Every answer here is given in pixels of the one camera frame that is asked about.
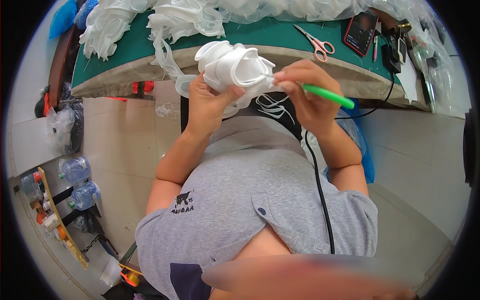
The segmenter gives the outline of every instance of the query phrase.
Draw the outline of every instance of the gray t-shirt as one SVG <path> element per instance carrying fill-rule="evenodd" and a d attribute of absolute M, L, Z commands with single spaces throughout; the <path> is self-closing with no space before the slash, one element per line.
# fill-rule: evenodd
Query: gray t-shirt
<path fill-rule="evenodd" d="M 373 256 L 375 204 L 320 181 L 336 253 Z M 232 260 L 267 222 L 292 253 L 330 252 L 314 169 L 298 140 L 269 118 L 225 120 L 171 206 L 139 223 L 140 268 L 171 300 L 207 299 L 201 271 Z"/>

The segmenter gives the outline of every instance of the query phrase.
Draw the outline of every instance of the white paper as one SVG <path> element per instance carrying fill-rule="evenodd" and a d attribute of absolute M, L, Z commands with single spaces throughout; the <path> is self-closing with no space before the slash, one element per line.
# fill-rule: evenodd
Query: white paper
<path fill-rule="evenodd" d="M 397 77 L 402 84 L 403 90 L 405 91 L 405 98 L 407 98 L 408 103 L 411 104 L 412 101 L 418 101 L 417 89 L 415 88 L 417 72 L 415 72 L 415 67 L 413 66 L 408 54 L 405 64 L 402 64 L 401 68 L 402 72 L 398 73 Z"/>

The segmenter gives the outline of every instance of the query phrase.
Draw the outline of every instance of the hand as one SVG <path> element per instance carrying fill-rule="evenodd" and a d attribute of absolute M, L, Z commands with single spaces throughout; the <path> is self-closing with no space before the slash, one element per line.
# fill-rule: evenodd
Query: hand
<path fill-rule="evenodd" d="M 219 94 L 204 81 L 204 72 L 190 83 L 188 124 L 185 131 L 194 136 L 209 137 L 222 123 L 223 111 L 245 94 L 245 89 L 231 85 Z"/>
<path fill-rule="evenodd" d="M 340 105 L 331 100 L 303 91 L 297 83 L 313 84 L 343 95 L 338 81 L 311 60 L 300 60 L 274 74 L 273 84 L 288 95 L 295 106 L 300 124 L 315 136 L 331 132 Z"/>

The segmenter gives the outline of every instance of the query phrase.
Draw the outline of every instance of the navy blue sleeve patch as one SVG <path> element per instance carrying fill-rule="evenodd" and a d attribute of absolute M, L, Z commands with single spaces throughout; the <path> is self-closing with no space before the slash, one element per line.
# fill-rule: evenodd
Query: navy blue sleeve patch
<path fill-rule="evenodd" d="M 170 281 L 180 300 L 208 300 L 212 287 L 202 281 L 199 264 L 170 263 Z"/>

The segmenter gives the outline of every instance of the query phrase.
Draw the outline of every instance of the pink scissors handle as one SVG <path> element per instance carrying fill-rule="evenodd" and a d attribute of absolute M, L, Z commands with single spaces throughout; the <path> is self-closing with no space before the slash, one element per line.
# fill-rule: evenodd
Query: pink scissors handle
<path fill-rule="evenodd" d="M 329 51 L 325 48 L 325 44 L 327 46 L 329 46 L 332 51 Z M 332 44 L 330 44 L 330 42 L 321 42 L 319 41 L 317 38 L 314 38 L 313 41 L 312 41 L 312 45 L 313 47 L 315 48 L 315 51 L 313 52 L 313 55 L 315 56 L 315 58 L 321 62 L 326 62 L 327 61 L 327 53 L 328 54 L 333 54 L 335 52 L 335 48 L 333 47 Z M 323 59 L 321 59 L 318 55 L 317 52 L 320 52 L 322 54 L 322 57 Z"/>

